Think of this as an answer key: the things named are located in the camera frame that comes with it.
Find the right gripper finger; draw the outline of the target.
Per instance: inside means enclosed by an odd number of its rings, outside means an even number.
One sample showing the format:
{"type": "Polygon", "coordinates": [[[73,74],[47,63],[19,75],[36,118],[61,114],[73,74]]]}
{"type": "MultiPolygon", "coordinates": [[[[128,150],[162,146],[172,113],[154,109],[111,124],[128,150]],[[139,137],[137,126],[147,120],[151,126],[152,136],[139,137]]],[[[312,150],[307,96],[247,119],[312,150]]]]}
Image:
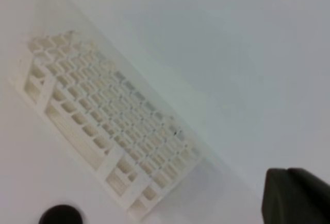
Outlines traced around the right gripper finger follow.
{"type": "Polygon", "coordinates": [[[266,224],[329,223],[329,184],[303,168],[270,168],[261,212],[266,224]]]}

